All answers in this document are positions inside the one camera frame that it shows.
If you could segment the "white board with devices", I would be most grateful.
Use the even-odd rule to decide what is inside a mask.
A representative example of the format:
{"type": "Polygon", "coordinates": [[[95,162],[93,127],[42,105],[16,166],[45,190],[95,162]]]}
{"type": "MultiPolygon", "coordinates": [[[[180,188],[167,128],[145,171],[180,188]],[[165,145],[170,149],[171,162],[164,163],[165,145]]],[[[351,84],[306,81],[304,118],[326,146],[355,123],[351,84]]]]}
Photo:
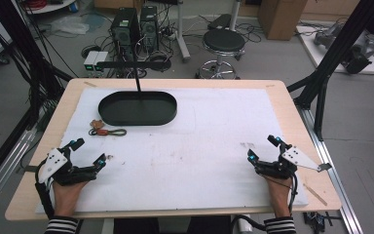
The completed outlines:
{"type": "Polygon", "coordinates": [[[362,48],[356,42],[360,37],[359,30],[350,35],[348,26],[341,27],[338,35],[326,30],[307,30],[306,26],[297,26],[298,35],[309,51],[316,68],[331,68],[336,65],[336,71],[349,74],[374,74],[374,58],[362,53],[362,48]]]}

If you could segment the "person's left hand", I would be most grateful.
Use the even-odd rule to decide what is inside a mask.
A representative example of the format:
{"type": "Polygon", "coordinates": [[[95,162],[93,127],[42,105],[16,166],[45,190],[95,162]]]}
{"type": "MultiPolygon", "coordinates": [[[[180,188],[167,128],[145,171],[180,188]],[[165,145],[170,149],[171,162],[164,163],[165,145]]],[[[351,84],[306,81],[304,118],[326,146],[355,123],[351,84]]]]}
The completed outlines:
{"type": "Polygon", "coordinates": [[[85,182],[80,182],[72,185],[62,186],[55,182],[53,184],[56,204],[55,215],[73,216],[81,191],[86,185],[87,184],[85,182]]]}

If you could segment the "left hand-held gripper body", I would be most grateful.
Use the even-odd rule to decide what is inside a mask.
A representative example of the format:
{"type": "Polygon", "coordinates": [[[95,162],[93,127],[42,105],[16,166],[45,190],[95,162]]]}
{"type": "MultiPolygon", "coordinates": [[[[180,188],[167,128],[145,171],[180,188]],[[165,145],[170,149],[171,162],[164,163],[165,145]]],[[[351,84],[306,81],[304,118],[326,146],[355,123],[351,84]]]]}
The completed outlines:
{"type": "Polygon", "coordinates": [[[84,168],[73,166],[69,159],[69,153],[69,149],[62,152],[58,148],[53,148],[43,161],[43,169],[37,171],[37,181],[45,183],[53,179],[58,184],[65,186],[96,179],[97,165],[84,168]]]}

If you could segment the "cardboard box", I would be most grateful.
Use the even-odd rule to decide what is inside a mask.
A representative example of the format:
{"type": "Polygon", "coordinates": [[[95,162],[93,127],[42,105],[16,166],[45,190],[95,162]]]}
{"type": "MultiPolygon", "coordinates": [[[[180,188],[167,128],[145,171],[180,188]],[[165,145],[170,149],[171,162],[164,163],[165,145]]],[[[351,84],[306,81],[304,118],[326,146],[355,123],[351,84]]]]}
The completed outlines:
{"type": "Polygon", "coordinates": [[[288,41],[308,0],[262,0],[258,21],[268,40],[288,41]]]}

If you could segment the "black oval tray hanger stand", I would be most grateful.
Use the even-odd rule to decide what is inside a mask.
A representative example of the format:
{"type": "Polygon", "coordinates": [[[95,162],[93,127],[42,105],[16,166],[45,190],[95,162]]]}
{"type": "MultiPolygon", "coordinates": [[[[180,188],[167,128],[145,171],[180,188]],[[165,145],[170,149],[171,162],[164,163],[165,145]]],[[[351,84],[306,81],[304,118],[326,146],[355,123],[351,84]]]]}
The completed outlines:
{"type": "Polygon", "coordinates": [[[98,105],[103,122],[111,126],[161,126],[171,122],[177,114],[176,98],[166,92],[142,91],[138,68],[163,68],[163,62],[105,61],[102,68],[132,68],[136,91],[119,91],[104,97],[98,105]]]}

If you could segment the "white power supply box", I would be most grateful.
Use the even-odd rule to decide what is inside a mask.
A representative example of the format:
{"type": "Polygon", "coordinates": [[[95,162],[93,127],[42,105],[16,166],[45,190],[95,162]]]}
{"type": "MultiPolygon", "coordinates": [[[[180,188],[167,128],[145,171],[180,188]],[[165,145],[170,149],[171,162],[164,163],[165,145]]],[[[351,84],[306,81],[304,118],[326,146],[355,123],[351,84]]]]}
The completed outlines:
{"type": "Polygon", "coordinates": [[[87,71],[94,71],[94,63],[98,56],[98,51],[90,51],[84,61],[84,67],[87,71]]]}
{"type": "Polygon", "coordinates": [[[108,53],[107,52],[98,52],[97,53],[97,56],[93,62],[93,68],[95,71],[102,71],[103,68],[101,66],[99,66],[98,64],[100,62],[105,62],[106,59],[108,57],[108,53]]]}

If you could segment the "thin wooden stick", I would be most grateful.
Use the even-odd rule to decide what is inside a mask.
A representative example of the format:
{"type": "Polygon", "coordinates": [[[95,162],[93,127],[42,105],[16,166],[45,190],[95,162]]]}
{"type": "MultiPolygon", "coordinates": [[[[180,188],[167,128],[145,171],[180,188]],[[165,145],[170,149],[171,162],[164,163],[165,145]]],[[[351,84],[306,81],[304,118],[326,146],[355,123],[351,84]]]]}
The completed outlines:
{"type": "Polygon", "coordinates": [[[318,193],[316,193],[316,191],[312,188],[312,187],[310,187],[309,185],[307,185],[307,184],[305,184],[305,183],[303,183],[303,186],[314,196],[314,197],[316,197],[324,206],[326,206],[327,207],[327,202],[318,194],[318,193]]]}

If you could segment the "aluminium floor rail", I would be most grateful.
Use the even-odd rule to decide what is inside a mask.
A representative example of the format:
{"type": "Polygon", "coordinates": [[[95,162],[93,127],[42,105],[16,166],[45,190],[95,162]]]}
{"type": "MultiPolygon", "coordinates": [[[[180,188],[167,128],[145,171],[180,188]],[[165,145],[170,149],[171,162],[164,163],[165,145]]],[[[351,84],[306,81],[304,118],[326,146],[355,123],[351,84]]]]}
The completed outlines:
{"type": "Polygon", "coordinates": [[[0,148],[0,192],[36,138],[35,129],[10,134],[0,148]]]}
{"type": "MultiPolygon", "coordinates": [[[[312,112],[310,110],[303,110],[300,107],[298,107],[297,110],[301,116],[302,121],[305,124],[313,145],[318,152],[319,159],[323,163],[333,164],[331,155],[328,152],[325,143],[319,140],[319,137],[314,131],[315,119],[312,112]]],[[[339,210],[339,213],[347,229],[347,232],[349,234],[364,234],[336,169],[330,169],[328,171],[328,174],[341,201],[341,209],[339,210]]]]}

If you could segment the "black computer tower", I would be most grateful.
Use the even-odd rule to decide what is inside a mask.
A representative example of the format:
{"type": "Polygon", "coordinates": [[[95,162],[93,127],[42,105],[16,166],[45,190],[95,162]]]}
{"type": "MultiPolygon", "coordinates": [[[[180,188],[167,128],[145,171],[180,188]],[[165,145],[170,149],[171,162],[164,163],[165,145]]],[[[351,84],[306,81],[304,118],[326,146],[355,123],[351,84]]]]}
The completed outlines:
{"type": "Polygon", "coordinates": [[[158,18],[156,6],[143,6],[140,12],[140,29],[145,52],[152,53],[159,50],[158,18]]]}
{"type": "Polygon", "coordinates": [[[135,44],[140,39],[136,8],[119,8],[110,30],[121,56],[134,61],[135,44]]]}

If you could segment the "keychain with brown tag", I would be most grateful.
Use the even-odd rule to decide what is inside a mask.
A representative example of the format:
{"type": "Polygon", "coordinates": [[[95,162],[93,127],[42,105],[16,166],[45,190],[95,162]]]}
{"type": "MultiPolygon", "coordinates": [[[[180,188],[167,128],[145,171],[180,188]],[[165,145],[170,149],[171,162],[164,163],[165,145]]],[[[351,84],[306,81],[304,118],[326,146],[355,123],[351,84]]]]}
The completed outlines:
{"type": "Polygon", "coordinates": [[[90,122],[90,126],[92,127],[89,130],[90,136],[116,136],[116,137],[123,137],[127,134],[125,129],[117,129],[117,130],[107,130],[105,129],[105,124],[101,120],[92,120],[90,122]]]}

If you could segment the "wooden table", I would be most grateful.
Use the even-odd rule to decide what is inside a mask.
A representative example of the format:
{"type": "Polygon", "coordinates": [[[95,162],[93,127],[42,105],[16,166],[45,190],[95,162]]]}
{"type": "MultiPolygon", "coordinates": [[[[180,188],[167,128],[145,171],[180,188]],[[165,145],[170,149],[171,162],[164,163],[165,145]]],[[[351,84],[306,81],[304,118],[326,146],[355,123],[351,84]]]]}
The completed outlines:
{"type": "MultiPolygon", "coordinates": [[[[321,161],[297,107],[295,107],[285,84],[280,80],[143,79],[140,84],[144,89],[153,90],[164,88],[262,89],[269,96],[278,117],[280,128],[283,130],[284,138],[302,148],[316,163],[321,161]]],[[[103,78],[79,78],[70,81],[32,156],[31,162],[33,164],[41,162],[51,147],[61,143],[67,124],[79,102],[79,97],[86,88],[133,90],[135,83],[130,79],[103,78]]],[[[303,169],[301,171],[301,182],[302,186],[305,183],[312,187],[328,204],[327,207],[324,206],[308,191],[307,197],[310,199],[310,204],[301,209],[303,212],[336,211],[341,208],[341,201],[329,175],[303,169]]],[[[5,211],[5,218],[9,221],[44,220],[46,217],[43,214],[34,212],[38,203],[39,196],[34,187],[34,175],[27,172],[22,176],[19,186],[5,211]]]]}

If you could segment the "black metal frame post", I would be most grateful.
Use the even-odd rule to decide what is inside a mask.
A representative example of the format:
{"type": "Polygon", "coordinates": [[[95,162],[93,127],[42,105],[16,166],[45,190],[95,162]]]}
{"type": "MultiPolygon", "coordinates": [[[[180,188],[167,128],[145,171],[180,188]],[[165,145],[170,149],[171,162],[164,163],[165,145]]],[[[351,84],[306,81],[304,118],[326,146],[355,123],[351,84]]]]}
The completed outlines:
{"type": "Polygon", "coordinates": [[[64,91],[60,81],[69,82],[73,77],[45,59],[12,0],[0,0],[0,22],[12,39],[12,44],[1,33],[0,43],[29,85],[30,107],[26,119],[30,129],[39,121],[41,108],[56,107],[64,91]]]}
{"type": "Polygon", "coordinates": [[[312,101],[317,100],[313,129],[320,141],[323,141],[322,122],[328,81],[373,18],[374,0],[360,0],[318,67],[306,78],[287,87],[290,93],[303,88],[301,94],[293,101],[304,110],[310,109],[312,101]]]}

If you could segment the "clear plastic bag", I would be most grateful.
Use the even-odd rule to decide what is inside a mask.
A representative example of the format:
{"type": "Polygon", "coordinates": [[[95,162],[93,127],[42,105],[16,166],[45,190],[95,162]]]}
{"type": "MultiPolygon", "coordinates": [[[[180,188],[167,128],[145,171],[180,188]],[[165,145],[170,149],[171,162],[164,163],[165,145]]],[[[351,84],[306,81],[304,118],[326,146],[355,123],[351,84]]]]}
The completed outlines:
{"type": "Polygon", "coordinates": [[[70,34],[85,35],[90,26],[83,23],[81,17],[63,17],[51,23],[52,31],[62,31],[70,34]]]}

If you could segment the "black round stool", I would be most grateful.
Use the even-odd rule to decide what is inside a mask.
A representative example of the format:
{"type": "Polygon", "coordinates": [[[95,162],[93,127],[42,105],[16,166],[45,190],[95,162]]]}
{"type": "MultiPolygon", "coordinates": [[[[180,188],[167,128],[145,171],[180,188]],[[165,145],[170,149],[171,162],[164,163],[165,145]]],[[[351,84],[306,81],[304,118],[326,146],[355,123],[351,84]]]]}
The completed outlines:
{"type": "Polygon", "coordinates": [[[216,59],[203,63],[196,72],[196,77],[239,80],[240,77],[235,67],[224,58],[239,60],[243,55],[244,45],[243,37],[236,31],[212,29],[206,32],[203,37],[203,46],[208,52],[216,55],[216,59]]]}

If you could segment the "person's right hand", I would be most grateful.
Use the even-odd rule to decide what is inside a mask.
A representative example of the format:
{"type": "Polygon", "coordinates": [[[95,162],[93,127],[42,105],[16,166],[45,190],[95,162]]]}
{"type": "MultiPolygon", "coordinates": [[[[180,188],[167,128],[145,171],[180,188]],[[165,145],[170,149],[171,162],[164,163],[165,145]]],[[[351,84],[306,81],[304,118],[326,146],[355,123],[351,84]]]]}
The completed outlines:
{"type": "Polygon", "coordinates": [[[275,217],[290,216],[287,199],[292,185],[292,180],[290,178],[280,179],[270,176],[266,176],[265,179],[268,184],[270,203],[275,217]]]}

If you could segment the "white table mat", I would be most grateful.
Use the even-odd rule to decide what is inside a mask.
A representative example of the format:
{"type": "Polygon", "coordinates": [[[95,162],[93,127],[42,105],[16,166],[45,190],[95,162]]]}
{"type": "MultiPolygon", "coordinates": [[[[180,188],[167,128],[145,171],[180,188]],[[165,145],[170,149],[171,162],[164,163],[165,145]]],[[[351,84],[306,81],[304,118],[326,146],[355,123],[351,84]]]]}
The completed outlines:
{"type": "Polygon", "coordinates": [[[277,160],[269,136],[282,134],[263,89],[173,89],[177,113],[162,126],[130,126],[125,136],[92,136],[100,101],[110,90],[83,91],[62,143],[84,145],[71,155],[78,167],[100,154],[107,162],[85,186],[80,212],[158,212],[265,208],[265,180],[247,160],[277,160]]]}

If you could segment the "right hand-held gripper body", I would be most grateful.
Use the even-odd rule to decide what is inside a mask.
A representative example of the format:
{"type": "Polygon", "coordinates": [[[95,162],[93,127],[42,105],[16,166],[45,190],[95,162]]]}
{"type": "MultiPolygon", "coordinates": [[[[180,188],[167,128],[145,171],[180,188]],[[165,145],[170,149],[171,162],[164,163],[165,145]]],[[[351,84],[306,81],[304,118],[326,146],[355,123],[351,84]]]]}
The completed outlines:
{"type": "Polygon", "coordinates": [[[318,164],[307,154],[296,146],[281,146],[277,161],[266,162],[254,156],[254,170],[262,176],[271,176],[274,178],[288,179],[295,176],[299,167],[311,169],[318,173],[332,168],[329,163],[318,164]]]}

